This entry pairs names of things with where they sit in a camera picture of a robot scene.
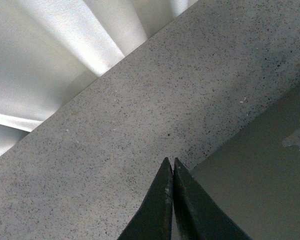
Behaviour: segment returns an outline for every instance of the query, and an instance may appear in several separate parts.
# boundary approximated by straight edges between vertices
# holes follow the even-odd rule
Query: gray concrete
[[[253,240],[300,239],[299,143],[297,86],[191,174]]]
[[[0,157],[0,239],[115,239],[299,82],[300,0],[199,1]]]

